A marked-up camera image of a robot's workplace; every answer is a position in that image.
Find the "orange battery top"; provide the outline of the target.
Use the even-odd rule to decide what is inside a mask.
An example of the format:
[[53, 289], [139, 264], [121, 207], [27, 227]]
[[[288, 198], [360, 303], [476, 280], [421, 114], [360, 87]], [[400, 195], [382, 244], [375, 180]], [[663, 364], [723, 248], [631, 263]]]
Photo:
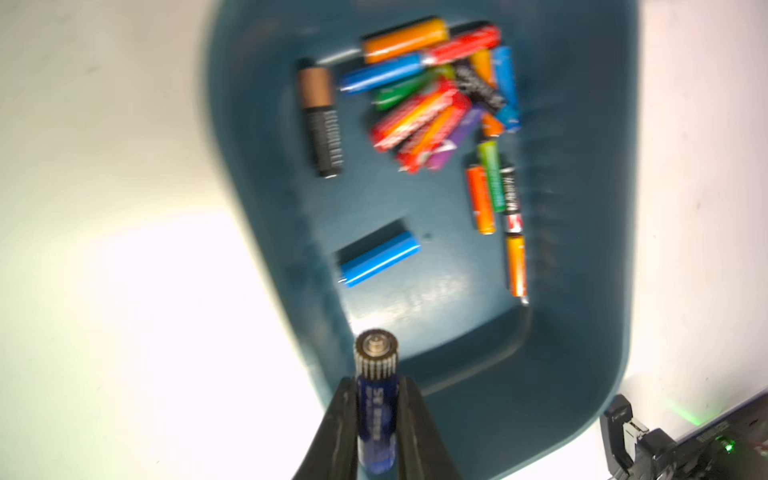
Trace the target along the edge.
[[449, 37], [449, 28], [444, 20], [440, 18], [422, 20], [369, 36], [362, 42], [363, 59], [366, 64], [381, 63], [443, 43]]

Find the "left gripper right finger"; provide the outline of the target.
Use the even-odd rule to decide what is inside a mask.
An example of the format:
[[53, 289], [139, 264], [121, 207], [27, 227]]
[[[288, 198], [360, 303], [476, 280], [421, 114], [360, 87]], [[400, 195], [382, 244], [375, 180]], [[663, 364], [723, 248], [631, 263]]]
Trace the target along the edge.
[[415, 381], [398, 380], [396, 422], [398, 478], [400, 480], [459, 480], [461, 474], [445, 447], [428, 406]]

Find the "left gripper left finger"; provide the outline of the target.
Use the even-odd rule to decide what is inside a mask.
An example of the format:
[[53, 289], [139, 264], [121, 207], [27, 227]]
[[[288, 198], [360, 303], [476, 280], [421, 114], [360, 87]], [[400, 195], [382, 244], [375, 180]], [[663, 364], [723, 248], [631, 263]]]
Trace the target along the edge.
[[293, 480], [357, 479], [357, 407], [356, 382], [344, 377]]

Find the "teal plastic storage box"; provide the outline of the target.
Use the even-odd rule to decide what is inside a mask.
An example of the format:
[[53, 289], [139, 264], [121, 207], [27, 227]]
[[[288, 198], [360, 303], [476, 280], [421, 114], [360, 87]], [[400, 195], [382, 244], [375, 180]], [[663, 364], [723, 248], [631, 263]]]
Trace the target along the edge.
[[[338, 95], [343, 170], [313, 165], [299, 60], [340, 75], [364, 36], [439, 17], [489, 22], [513, 52], [527, 293], [505, 240], [473, 224], [465, 140], [410, 175], [374, 150], [364, 95]], [[354, 371], [360, 331], [400, 343], [460, 474], [505, 477], [571, 441], [617, 390], [628, 356], [635, 182], [634, 1], [225, 1], [212, 30], [210, 111], [224, 161], [315, 388]], [[404, 233], [418, 253], [354, 286], [340, 266]]]

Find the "red orange battery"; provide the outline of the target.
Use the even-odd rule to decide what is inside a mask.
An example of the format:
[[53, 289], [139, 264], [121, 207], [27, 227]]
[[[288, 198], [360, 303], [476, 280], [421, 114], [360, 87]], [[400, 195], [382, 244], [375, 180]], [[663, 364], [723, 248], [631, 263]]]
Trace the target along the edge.
[[471, 164], [466, 169], [466, 176], [475, 228], [482, 235], [492, 235], [496, 231], [495, 216], [485, 169], [479, 164]]

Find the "black red battery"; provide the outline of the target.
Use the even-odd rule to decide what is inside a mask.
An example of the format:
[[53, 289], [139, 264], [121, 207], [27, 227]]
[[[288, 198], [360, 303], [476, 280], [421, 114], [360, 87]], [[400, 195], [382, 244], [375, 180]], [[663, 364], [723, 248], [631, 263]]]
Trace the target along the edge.
[[512, 235], [523, 233], [523, 218], [517, 185], [517, 173], [513, 164], [504, 163], [500, 169], [504, 194], [505, 232]]

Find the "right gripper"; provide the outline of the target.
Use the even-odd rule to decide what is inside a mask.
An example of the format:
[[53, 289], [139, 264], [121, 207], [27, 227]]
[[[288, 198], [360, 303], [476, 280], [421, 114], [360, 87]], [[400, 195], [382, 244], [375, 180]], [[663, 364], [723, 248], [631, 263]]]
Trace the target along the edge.
[[600, 428], [613, 479], [767, 477], [765, 391], [680, 440], [645, 427], [621, 394], [600, 416]]

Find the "orange battery lower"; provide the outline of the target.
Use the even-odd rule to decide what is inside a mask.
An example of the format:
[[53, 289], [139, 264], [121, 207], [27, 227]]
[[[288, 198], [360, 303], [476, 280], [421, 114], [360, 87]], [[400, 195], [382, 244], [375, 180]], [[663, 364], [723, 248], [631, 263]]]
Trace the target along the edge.
[[525, 306], [529, 304], [527, 294], [525, 240], [522, 235], [506, 235], [507, 269], [509, 290]]

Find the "light blue battery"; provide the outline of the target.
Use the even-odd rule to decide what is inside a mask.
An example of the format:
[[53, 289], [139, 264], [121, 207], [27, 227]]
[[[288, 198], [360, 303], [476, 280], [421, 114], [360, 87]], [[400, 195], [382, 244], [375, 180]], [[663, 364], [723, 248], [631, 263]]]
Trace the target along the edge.
[[406, 231], [344, 262], [339, 282], [354, 287], [415, 255], [421, 249], [418, 239]]

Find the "dark blue battery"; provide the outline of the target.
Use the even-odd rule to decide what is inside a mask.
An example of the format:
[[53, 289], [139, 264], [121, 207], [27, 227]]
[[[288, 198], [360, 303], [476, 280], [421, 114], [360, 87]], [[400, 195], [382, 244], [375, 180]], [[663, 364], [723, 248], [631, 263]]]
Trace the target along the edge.
[[398, 350], [396, 337], [383, 329], [362, 332], [354, 344], [358, 459], [375, 475], [396, 459]]

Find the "red yellow battery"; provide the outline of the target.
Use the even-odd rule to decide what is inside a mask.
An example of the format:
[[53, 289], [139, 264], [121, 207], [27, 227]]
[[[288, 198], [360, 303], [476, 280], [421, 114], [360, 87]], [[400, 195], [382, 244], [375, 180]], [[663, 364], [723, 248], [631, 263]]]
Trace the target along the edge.
[[386, 152], [401, 143], [444, 110], [457, 92], [454, 81], [440, 78], [412, 95], [373, 126], [370, 138], [374, 149]]

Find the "red battery top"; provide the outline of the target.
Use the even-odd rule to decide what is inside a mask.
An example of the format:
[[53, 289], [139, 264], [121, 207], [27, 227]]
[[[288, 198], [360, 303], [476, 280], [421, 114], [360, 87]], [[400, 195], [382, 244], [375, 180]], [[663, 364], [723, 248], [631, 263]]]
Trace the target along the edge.
[[449, 64], [478, 51], [495, 48], [501, 40], [501, 29], [495, 25], [486, 25], [425, 50], [421, 54], [421, 64], [426, 67]]

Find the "blue battery upper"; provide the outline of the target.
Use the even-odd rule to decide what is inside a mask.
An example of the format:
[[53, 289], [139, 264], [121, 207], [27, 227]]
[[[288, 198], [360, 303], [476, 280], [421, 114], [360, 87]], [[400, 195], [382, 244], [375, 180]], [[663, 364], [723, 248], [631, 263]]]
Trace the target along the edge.
[[420, 74], [423, 70], [423, 56], [410, 53], [347, 73], [339, 79], [338, 88], [346, 94], [366, 92]]

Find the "green battery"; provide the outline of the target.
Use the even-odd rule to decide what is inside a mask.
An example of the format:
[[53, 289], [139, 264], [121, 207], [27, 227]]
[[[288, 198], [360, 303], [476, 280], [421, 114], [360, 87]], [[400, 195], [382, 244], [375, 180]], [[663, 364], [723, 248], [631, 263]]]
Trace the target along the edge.
[[478, 158], [485, 169], [493, 211], [503, 213], [506, 209], [501, 161], [496, 140], [484, 140], [477, 147]]

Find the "black copper battery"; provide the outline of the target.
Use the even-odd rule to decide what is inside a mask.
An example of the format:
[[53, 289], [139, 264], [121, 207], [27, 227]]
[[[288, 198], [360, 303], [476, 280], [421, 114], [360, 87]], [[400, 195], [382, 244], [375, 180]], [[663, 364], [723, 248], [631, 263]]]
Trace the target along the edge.
[[331, 71], [302, 58], [297, 81], [313, 165], [320, 177], [337, 177], [343, 170], [343, 152]]

